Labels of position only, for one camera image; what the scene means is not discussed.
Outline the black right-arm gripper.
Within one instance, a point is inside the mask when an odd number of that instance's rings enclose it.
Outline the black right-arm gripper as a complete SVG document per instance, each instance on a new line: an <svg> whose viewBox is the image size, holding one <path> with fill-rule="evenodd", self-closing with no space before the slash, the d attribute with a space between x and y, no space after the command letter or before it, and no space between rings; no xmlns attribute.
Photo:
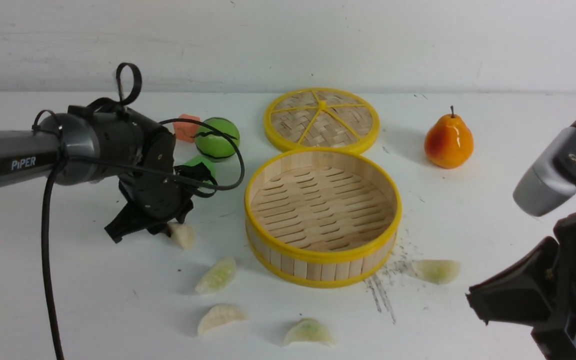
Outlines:
<svg viewBox="0 0 576 360"><path fill-rule="evenodd" d="M547 360L576 360L576 213L560 219L530 253L484 282L466 299L484 323L535 326Z"/></svg>

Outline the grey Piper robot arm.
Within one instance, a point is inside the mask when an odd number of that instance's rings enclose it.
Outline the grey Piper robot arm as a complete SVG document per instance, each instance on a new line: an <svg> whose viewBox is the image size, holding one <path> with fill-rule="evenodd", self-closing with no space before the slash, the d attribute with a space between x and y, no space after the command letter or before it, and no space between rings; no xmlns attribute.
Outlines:
<svg viewBox="0 0 576 360"><path fill-rule="evenodd" d="M55 182L73 186L116 176L126 205L105 226L112 240L142 230L169 235L169 222L183 223L194 209L187 187L170 177L175 145L166 127L130 108L71 105L37 129L0 131L0 188L47 176L64 158L94 158L102 163L68 160Z"/></svg>

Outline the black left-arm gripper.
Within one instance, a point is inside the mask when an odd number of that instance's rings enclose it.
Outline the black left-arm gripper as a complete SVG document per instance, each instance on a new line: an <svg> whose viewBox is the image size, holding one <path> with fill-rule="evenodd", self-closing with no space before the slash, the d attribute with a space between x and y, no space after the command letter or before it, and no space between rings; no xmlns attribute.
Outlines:
<svg viewBox="0 0 576 360"><path fill-rule="evenodd" d="M97 110L71 105L68 113L82 117L98 138L94 180L116 176L126 200L104 230L115 244L144 230L172 236L170 222L182 224L194 209L185 185L172 180L176 138L164 125L130 108L103 106Z"/></svg>

